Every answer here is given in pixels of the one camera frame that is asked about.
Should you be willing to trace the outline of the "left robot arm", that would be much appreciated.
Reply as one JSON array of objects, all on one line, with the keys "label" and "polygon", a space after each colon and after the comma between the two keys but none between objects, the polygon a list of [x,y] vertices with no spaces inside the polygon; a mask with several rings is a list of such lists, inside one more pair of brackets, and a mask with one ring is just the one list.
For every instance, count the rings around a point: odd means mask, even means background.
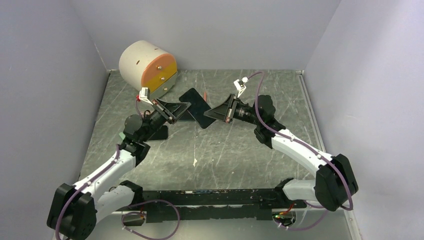
[{"label": "left robot arm", "polygon": [[63,183],[54,193],[46,225],[57,240],[85,240],[96,224],[115,210],[127,206],[137,210],[143,203],[143,188],[126,181],[110,188],[124,174],[135,169],[147,156],[153,139],[175,124],[192,106],[190,102],[150,101],[153,111],[126,118],[123,140],[114,154],[99,168],[73,184]]}]

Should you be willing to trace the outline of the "black screen white phone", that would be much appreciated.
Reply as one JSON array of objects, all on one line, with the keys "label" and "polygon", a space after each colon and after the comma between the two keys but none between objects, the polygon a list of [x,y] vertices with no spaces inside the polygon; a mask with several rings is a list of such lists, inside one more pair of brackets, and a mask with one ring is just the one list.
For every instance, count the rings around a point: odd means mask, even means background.
[{"label": "black screen white phone", "polygon": [[193,116],[190,114],[188,110],[185,111],[178,120],[179,121],[195,121],[195,119],[193,118]]}]

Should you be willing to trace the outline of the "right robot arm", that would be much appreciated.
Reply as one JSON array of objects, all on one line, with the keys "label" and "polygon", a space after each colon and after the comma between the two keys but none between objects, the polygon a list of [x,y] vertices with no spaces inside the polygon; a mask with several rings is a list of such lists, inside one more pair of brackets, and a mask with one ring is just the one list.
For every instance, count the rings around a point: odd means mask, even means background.
[{"label": "right robot arm", "polygon": [[314,201],[328,211],[353,209],[352,196],[359,187],[349,159],[318,150],[295,136],[275,118],[271,96],[259,95],[250,106],[234,94],[225,102],[204,112],[204,116],[230,123],[237,119],[256,126],[256,139],[272,150],[283,153],[304,167],[313,180],[288,178],[275,190],[275,202],[282,208],[294,201]]}]

